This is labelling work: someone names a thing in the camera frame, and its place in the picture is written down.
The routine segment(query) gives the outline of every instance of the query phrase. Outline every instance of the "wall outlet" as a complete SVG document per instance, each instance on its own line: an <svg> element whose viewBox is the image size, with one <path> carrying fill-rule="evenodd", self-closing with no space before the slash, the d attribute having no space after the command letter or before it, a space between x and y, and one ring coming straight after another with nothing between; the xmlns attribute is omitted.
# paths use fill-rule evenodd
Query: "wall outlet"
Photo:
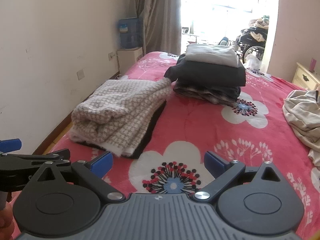
<svg viewBox="0 0 320 240"><path fill-rule="evenodd" d="M81 70L79 70L79 71L77 72L77 76L78 76L78 80L81 80L81 79L84 78L84 71L83 71L83 69L81 69Z"/></svg>
<svg viewBox="0 0 320 240"><path fill-rule="evenodd" d="M113 57L114 57L114 56L115 56L114 52L110 52L110 53L108 54L109 61L110 61L110 60L113 60Z"/></svg>

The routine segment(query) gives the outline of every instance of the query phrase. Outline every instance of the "hand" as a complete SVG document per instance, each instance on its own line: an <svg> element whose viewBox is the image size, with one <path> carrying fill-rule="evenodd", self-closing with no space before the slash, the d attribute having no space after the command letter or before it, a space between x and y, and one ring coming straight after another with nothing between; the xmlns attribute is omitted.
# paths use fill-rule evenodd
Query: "hand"
<svg viewBox="0 0 320 240"><path fill-rule="evenodd" d="M12 240L14 223L12 221L12 207L6 202L4 210L0 211L0 240Z"/></svg>

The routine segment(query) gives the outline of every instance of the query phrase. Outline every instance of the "blue gripper pad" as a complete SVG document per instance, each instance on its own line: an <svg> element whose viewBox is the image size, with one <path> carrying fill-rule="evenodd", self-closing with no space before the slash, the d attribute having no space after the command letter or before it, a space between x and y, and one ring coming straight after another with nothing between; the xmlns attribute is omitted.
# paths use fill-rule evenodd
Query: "blue gripper pad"
<svg viewBox="0 0 320 240"><path fill-rule="evenodd" d="M105 152L86 164L87 168L99 178L111 170L113 157L111 152Z"/></svg>
<svg viewBox="0 0 320 240"><path fill-rule="evenodd" d="M215 179L231 167L229 162L210 151L204 154L204 166Z"/></svg>
<svg viewBox="0 0 320 240"><path fill-rule="evenodd" d="M22 142L20 139L11 139L0 141L0 152L8 153L20 150Z"/></svg>

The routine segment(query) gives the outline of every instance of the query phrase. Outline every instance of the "gray curtain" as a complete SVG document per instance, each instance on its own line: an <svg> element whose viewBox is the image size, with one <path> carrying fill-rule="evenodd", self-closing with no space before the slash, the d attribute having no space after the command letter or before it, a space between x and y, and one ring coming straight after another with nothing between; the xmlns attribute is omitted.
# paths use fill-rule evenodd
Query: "gray curtain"
<svg viewBox="0 0 320 240"><path fill-rule="evenodd" d="M181 0L135 0L137 16L142 20L145 53L181 52Z"/></svg>

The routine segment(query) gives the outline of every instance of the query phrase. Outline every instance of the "pink floral bedspread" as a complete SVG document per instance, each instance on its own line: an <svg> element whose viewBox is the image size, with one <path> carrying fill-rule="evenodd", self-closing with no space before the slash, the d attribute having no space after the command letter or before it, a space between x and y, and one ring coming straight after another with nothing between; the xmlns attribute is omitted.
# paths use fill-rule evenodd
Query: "pink floral bedspread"
<svg viewBox="0 0 320 240"><path fill-rule="evenodd" d="M151 52L122 78L159 80L178 56ZM247 85L233 108L172 95L138 160L114 157L104 180L126 195L142 193L194 193L213 180L203 165L211 150L228 160L249 166L272 161L301 198L305 214L297 230L308 239L320 227L320 172L307 155L309 149L284 119L283 99L291 83L247 70ZM69 148L71 160L91 160L102 151L70 141L66 134L52 151Z"/></svg>

